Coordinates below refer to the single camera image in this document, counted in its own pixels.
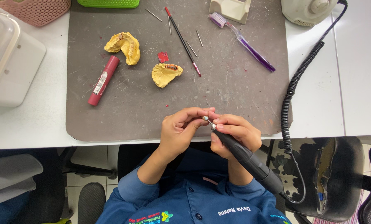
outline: black handpiece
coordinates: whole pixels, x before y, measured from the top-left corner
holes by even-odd
[[[224,134],[216,130],[216,125],[212,126],[212,131],[215,133],[221,142],[230,150],[238,162],[252,176],[272,194],[278,194],[283,191],[282,180],[268,168],[260,159],[252,153],[247,147],[237,141],[233,136]]]

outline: purple toothbrush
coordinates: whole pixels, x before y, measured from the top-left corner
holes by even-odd
[[[262,63],[266,68],[268,68],[270,71],[274,72],[276,69],[274,66],[272,66],[266,59],[263,58],[262,55],[260,55],[252,46],[249,45],[247,40],[242,36],[242,34],[233,26],[231,25],[222,15],[219,13],[215,12],[212,14],[209,14],[209,18],[220,28],[223,28],[224,25],[227,25],[229,28],[231,28],[235,35],[237,35],[237,39],[239,42],[242,43],[244,47],[248,49],[248,51],[255,56],[255,58]]]

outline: wire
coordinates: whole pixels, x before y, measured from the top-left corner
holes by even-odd
[[[325,36],[331,31],[331,29],[335,26],[335,24],[342,18],[343,14],[346,12],[347,9],[347,1],[346,0],[339,0],[338,4],[343,4],[344,8],[341,14],[338,16],[338,18],[332,23],[332,25],[325,31],[325,33],[322,35],[320,40],[315,44],[315,46],[312,48],[309,55],[304,59],[302,64],[299,66],[295,74],[293,75],[291,81],[289,82],[288,89],[286,91],[285,98],[282,102],[282,109],[281,109],[281,131],[282,131],[282,139],[283,139],[283,148],[285,150],[286,154],[289,154],[296,166],[296,169],[298,170],[298,174],[300,176],[300,180],[302,181],[303,185],[303,196],[302,199],[299,201],[292,200],[292,197],[288,196],[284,191],[280,193],[280,195],[286,199],[287,201],[293,203],[293,204],[301,204],[305,197],[306,197],[306,184],[303,180],[302,174],[299,169],[299,165],[296,162],[295,156],[292,153],[292,143],[291,143],[291,137],[289,135],[289,123],[288,123],[288,117],[289,117],[289,107],[291,104],[291,99],[293,95],[295,95],[295,89],[296,85],[298,84],[300,78],[302,77],[303,73],[309,66],[309,64],[313,61],[315,56],[318,54],[318,52],[321,50],[321,48],[324,46],[324,42],[322,41]]]

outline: lipstick tube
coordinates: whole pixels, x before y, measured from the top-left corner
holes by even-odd
[[[112,55],[109,58],[108,63],[105,65],[103,73],[101,74],[101,77],[98,79],[98,82],[95,85],[95,88],[92,94],[90,95],[89,100],[87,101],[89,104],[97,106],[118,64],[119,58]]]

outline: toothbrush bristles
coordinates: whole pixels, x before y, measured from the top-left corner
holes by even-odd
[[[227,23],[227,20],[217,12],[209,14],[209,18],[216,24],[218,27],[223,28]]]

